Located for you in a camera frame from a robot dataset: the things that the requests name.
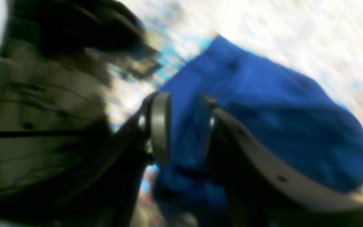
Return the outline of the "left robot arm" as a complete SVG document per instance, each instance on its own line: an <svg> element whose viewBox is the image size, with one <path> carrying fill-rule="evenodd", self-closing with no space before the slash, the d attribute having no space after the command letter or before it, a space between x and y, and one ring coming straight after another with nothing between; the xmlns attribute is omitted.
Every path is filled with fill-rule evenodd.
<svg viewBox="0 0 363 227"><path fill-rule="evenodd" d="M116 0L13 0L17 38L49 60L107 79L106 66L145 79L161 68L140 19Z"/></svg>

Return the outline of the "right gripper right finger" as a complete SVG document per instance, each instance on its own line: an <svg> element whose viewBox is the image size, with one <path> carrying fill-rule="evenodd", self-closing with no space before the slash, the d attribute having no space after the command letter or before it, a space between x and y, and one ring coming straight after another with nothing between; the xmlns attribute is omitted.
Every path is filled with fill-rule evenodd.
<svg viewBox="0 0 363 227"><path fill-rule="evenodd" d="M206 165L223 185L234 227L363 227L363 202L306 177L203 95Z"/></svg>

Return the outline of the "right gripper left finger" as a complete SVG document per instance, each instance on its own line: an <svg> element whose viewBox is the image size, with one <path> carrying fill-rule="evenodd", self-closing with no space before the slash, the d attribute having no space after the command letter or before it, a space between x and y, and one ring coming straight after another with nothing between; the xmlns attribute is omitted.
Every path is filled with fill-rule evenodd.
<svg viewBox="0 0 363 227"><path fill-rule="evenodd" d="M154 92L83 161L0 197L0 221L26 227L129 226L148 165L169 161L171 94Z"/></svg>

